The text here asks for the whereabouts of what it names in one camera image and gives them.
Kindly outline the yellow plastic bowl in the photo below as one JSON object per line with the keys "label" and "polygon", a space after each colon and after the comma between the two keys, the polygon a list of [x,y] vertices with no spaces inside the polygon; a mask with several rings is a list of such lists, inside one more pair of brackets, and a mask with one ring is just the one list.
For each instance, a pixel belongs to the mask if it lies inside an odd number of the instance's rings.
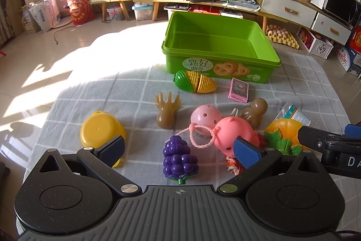
{"label": "yellow plastic bowl", "polygon": [[102,111],[94,112],[81,126],[80,141],[83,147],[96,149],[111,139],[121,136],[126,141],[124,126],[111,114]]}

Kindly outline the orange toy pumpkin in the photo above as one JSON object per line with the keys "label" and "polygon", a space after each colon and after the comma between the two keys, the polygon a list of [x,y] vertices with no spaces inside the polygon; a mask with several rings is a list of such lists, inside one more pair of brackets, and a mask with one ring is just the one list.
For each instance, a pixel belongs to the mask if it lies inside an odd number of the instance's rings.
{"label": "orange toy pumpkin", "polygon": [[267,146],[279,150],[283,155],[298,155],[307,147],[300,144],[298,131],[303,125],[293,119],[273,121],[264,131]]}

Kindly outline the pink pig toy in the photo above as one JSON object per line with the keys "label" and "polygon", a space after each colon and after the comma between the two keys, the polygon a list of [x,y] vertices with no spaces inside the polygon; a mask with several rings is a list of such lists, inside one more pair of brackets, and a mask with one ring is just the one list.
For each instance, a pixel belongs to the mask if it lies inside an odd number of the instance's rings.
{"label": "pink pig toy", "polygon": [[229,158],[235,158],[233,145],[239,136],[261,149],[266,146],[265,137],[254,131],[245,119],[239,117],[221,119],[213,128],[211,135],[215,138],[214,145]]}

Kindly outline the clear cotton swab jar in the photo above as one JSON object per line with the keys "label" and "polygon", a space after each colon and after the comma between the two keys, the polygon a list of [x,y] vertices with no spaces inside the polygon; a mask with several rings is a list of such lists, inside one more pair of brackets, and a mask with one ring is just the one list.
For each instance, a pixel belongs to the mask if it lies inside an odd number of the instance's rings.
{"label": "clear cotton swab jar", "polygon": [[306,116],[298,107],[293,103],[287,102],[275,117],[274,121],[279,119],[292,119],[296,120],[302,125],[310,126],[312,120]]}

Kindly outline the pink perforated ball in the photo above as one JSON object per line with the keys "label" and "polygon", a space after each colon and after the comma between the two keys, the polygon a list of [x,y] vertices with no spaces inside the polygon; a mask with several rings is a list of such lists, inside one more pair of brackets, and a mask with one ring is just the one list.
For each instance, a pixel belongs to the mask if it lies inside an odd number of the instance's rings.
{"label": "pink perforated ball", "polygon": [[[212,105],[201,105],[192,112],[190,125],[176,133],[176,136],[180,136],[183,133],[188,132],[191,144],[197,149],[205,149],[213,145],[216,136],[216,125],[222,120],[223,116],[221,112]],[[193,133],[197,132],[207,138],[210,138],[207,144],[198,144],[194,138]]]}

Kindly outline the purple toy grapes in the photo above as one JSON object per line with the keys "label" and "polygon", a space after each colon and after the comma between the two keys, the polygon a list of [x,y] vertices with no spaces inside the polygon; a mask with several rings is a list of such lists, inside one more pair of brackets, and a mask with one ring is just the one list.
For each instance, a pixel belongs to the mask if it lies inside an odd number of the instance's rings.
{"label": "purple toy grapes", "polygon": [[163,174],[165,177],[185,185],[199,171],[198,158],[191,154],[190,147],[180,136],[172,136],[163,149]]}

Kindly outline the small orange figurine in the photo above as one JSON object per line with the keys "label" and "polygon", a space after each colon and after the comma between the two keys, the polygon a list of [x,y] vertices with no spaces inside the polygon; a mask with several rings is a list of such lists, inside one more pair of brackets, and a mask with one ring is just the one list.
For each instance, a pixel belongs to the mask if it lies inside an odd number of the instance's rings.
{"label": "small orange figurine", "polygon": [[245,168],[239,163],[236,158],[226,157],[227,170],[233,173],[234,175],[239,175]]}

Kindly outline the brown figure toy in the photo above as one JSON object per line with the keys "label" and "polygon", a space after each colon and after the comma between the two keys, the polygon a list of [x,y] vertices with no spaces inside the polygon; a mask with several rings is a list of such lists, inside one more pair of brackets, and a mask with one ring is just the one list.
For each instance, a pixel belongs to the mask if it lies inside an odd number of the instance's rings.
{"label": "brown figure toy", "polygon": [[268,110],[267,101],[263,98],[256,98],[251,102],[249,107],[246,107],[241,118],[245,119],[252,128],[258,129],[262,123],[262,118]]}

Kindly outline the white starfish toy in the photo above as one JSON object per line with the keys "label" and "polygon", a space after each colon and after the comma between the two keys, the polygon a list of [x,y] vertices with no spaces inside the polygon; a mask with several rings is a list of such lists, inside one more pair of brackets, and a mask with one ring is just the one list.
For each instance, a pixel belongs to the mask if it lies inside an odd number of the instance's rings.
{"label": "white starfish toy", "polygon": [[234,108],[232,112],[230,113],[231,117],[238,117],[239,116],[239,110],[237,108]]}

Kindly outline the pink card pack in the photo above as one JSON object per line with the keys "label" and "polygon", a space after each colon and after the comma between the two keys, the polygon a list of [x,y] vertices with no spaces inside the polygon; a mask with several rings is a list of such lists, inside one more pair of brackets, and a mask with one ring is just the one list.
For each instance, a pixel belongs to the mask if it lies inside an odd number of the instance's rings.
{"label": "pink card pack", "polygon": [[247,103],[248,91],[249,91],[248,83],[241,81],[239,79],[232,78],[229,88],[228,98],[241,103]]}

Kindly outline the brown hand-shaped toy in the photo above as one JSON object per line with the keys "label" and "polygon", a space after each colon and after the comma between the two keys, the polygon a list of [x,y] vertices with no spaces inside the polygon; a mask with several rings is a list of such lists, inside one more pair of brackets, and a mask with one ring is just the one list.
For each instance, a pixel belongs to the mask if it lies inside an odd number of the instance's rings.
{"label": "brown hand-shaped toy", "polygon": [[157,125],[162,129],[171,129],[174,125],[175,113],[181,106],[180,95],[177,94],[175,100],[172,101],[172,93],[168,92],[167,99],[164,101],[163,93],[160,92],[155,96],[155,105],[158,108]]}

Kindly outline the grey checked cloth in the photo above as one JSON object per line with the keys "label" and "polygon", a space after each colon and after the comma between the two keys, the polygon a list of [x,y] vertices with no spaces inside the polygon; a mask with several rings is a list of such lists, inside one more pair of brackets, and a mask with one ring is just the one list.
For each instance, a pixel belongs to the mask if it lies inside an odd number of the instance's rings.
{"label": "grey checked cloth", "polygon": [[[113,115],[125,128],[126,151],[118,172],[140,186],[169,185],[162,172],[165,141],[190,123],[200,105],[213,105],[224,115],[244,105],[228,98],[230,82],[218,79],[211,94],[181,91],[165,67],[161,51],[164,32],[155,31],[148,39],[145,27],[129,28],[97,38],[90,46],[69,54],[74,69],[64,90],[53,103],[28,161],[32,169],[42,154],[55,148],[73,154],[82,145],[80,129],[94,112]],[[268,82],[252,83],[249,98],[263,98],[268,110],[259,127],[264,131],[285,103],[301,109],[320,129],[343,133],[351,122],[321,64],[313,56],[279,50],[281,67]],[[168,92],[172,101],[180,95],[181,104],[171,129],[156,123],[155,96]]]}

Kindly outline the toy corn cob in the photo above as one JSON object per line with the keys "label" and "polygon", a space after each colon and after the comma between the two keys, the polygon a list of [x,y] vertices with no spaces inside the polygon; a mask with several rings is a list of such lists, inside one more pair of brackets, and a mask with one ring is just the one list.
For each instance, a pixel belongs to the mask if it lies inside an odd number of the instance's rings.
{"label": "toy corn cob", "polygon": [[213,79],[191,70],[177,71],[173,82],[179,89],[190,93],[208,94],[217,89]]}

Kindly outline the red gift box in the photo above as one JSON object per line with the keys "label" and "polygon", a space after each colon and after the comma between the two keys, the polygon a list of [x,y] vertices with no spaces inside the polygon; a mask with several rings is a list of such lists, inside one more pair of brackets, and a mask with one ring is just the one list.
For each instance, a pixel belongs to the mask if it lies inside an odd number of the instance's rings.
{"label": "red gift box", "polygon": [[361,25],[358,24],[352,31],[348,45],[351,49],[361,54]]}

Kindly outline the red white opera-mask box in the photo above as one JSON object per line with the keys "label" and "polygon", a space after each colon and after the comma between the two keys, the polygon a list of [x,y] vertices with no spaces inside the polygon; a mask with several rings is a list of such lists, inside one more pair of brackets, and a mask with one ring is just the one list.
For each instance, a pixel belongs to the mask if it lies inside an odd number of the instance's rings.
{"label": "red white opera-mask box", "polygon": [[332,43],[325,37],[300,27],[297,37],[310,54],[327,59],[333,49]]}

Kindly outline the green plastic storage box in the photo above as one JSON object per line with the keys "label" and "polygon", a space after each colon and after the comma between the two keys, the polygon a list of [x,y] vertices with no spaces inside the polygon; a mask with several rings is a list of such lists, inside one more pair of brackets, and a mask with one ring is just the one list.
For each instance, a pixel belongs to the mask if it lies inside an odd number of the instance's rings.
{"label": "green plastic storage box", "polygon": [[162,43],[167,72],[266,83],[281,59],[255,21],[174,12]]}

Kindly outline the egg tray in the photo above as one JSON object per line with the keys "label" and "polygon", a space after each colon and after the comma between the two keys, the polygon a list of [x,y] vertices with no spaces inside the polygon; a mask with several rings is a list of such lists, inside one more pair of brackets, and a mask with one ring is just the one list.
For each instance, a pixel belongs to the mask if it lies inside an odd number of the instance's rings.
{"label": "egg tray", "polygon": [[292,33],[280,26],[268,24],[266,26],[266,36],[271,42],[287,45],[295,49],[300,48],[299,43]]}

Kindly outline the red printed bag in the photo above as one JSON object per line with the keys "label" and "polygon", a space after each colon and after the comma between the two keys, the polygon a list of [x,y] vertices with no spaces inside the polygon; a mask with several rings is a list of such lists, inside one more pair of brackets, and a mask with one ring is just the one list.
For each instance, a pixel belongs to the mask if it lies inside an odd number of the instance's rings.
{"label": "red printed bag", "polygon": [[74,25],[85,24],[94,19],[95,15],[90,0],[67,0],[67,6]]}

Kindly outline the clear storage bin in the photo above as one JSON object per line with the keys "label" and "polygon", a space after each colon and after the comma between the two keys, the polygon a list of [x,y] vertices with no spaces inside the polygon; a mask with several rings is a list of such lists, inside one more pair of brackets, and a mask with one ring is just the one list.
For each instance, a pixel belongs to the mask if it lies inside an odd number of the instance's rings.
{"label": "clear storage bin", "polygon": [[137,21],[152,20],[154,3],[153,2],[135,2],[132,6]]}

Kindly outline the black microwave oven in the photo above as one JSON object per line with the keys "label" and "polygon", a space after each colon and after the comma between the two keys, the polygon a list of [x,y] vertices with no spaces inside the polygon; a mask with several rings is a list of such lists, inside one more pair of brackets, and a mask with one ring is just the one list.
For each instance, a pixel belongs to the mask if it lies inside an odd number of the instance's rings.
{"label": "black microwave oven", "polygon": [[349,26],[356,26],[360,19],[360,2],[357,0],[310,0],[310,2]]}

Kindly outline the white plastic bag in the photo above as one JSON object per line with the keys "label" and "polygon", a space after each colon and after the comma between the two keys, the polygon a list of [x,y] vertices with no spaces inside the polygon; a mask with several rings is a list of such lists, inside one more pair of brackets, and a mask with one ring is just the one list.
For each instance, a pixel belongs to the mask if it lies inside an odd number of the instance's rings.
{"label": "white plastic bag", "polygon": [[61,16],[56,0],[40,0],[29,4],[29,12],[43,32],[57,26]]}

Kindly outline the wooden TV cabinet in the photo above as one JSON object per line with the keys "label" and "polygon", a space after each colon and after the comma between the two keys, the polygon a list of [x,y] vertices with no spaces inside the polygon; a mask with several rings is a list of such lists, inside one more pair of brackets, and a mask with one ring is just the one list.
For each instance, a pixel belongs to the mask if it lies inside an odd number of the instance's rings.
{"label": "wooden TV cabinet", "polygon": [[304,0],[215,0],[213,2],[183,1],[188,5],[202,4],[225,10],[239,10],[305,27],[332,41],[346,44],[352,26],[344,24],[331,14]]}

